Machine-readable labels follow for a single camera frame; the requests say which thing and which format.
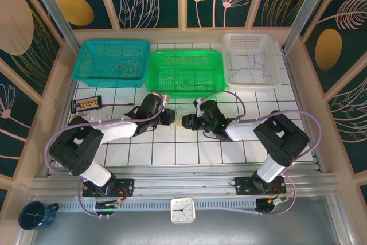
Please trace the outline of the green plastic basket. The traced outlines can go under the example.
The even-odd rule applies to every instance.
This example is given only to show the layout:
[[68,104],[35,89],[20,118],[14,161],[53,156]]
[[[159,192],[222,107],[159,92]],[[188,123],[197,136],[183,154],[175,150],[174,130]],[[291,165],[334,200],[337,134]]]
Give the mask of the green plastic basket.
[[151,54],[145,85],[171,98],[201,98],[224,90],[222,54],[209,49],[159,50]]

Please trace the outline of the clear plastic block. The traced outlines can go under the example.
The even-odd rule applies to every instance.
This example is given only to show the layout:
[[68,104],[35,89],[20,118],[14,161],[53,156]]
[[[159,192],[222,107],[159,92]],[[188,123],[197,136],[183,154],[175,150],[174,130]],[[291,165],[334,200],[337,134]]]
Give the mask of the clear plastic block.
[[99,120],[97,110],[83,111],[75,115],[75,117],[78,117],[78,116],[82,117],[84,120],[88,122],[95,122]]

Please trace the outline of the black connector board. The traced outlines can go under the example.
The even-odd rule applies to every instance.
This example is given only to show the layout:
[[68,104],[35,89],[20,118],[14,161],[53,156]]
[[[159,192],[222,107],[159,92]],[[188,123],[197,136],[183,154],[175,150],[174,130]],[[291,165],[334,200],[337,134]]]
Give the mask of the black connector board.
[[89,110],[98,110],[101,109],[102,107],[103,105],[100,95],[71,101],[72,114]]

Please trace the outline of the teal plastic basket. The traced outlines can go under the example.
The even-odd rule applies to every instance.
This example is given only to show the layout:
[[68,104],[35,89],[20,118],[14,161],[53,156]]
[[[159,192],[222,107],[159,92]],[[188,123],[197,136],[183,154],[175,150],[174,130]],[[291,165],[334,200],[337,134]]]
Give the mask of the teal plastic basket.
[[150,54],[146,40],[87,40],[77,55],[72,79],[89,87],[140,88]]

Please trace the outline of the white plastic basket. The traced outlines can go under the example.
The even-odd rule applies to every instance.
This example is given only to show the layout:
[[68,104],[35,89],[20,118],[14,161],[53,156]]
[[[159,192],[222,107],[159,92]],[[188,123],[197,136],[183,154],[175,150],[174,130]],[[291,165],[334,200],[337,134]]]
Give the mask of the white plastic basket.
[[222,35],[224,77],[232,91],[264,91],[281,85],[275,41],[266,33]]

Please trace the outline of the white square clock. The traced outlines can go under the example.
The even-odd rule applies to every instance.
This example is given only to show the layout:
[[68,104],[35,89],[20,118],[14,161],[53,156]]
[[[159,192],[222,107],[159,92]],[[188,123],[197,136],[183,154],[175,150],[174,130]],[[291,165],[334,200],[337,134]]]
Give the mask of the white square clock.
[[190,197],[171,199],[170,217],[174,224],[194,222],[196,210],[193,199]]

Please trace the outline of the black controller board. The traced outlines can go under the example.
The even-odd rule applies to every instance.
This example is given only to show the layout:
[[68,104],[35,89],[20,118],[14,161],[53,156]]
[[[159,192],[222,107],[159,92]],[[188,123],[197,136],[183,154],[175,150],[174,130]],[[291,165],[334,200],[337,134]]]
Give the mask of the black controller board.
[[120,207],[118,201],[97,201],[94,206],[94,212],[100,217],[110,218],[112,214]]
[[260,198],[260,199],[256,199],[255,201],[255,211],[257,211],[260,215],[263,214],[268,214],[270,215],[279,215],[284,213],[284,211],[282,212],[278,212],[278,213],[274,213],[274,209],[277,205],[281,204],[281,203],[285,203],[288,201],[288,198],[286,197],[279,197],[279,198]]

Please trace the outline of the dark blue mug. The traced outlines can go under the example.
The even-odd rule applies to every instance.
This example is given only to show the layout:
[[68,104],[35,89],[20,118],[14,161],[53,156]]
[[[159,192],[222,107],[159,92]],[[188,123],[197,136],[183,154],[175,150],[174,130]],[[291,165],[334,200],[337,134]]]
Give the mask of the dark blue mug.
[[56,219],[60,205],[46,205],[39,201],[27,204],[19,214],[18,224],[23,230],[41,230],[48,228]]

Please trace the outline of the aluminium rail frame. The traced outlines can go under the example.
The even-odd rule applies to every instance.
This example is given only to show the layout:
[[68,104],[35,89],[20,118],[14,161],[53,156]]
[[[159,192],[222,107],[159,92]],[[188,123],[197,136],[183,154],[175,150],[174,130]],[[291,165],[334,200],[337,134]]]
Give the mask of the aluminium rail frame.
[[[259,164],[194,164],[111,167],[117,178],[135,181],[133,197],[138,199],[171,199],[175,197],[219,198],[236,195],[231,181],[251,176]],[[322,173],[317,164],[291,166],[286,174],[289,192],[296,187],[299,197],[338,194],[332,173]],[[68,174],[52,174],[35,178],[28,193],[29,200],[74,200],[78,179]]]

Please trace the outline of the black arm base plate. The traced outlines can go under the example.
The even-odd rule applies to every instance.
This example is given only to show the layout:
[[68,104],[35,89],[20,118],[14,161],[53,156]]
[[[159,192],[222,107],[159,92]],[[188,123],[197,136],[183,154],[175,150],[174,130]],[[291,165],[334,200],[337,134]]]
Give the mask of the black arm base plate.
[[275,195],[277,193],[287,193],[286,184],[282,176],[266,183],[255,176],[235,177],[234,187],[237,195]]
[[83,197],[132,197],[134,179],[114,179],[105,186],[98,187],[90,181],[83,182]]

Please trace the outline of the aluminium corner post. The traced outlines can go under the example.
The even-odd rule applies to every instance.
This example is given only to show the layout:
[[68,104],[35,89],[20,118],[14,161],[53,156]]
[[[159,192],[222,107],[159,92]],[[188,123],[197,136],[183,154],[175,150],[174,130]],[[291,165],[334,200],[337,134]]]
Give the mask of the aluminium corner post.
[[63,12],[57,4],[56,0],[42,0],[42,2],[48,8],[50,15],[54,19],[56,25],[63,34],[71,50],[74,52],[75,55],[78,55],[81,46],[77,38],[75,37],[70,24],[64,17]]
[[320,0],[304,0],[282,45],[282,53],[288,54],[294,46],[307,20],[315,10]]

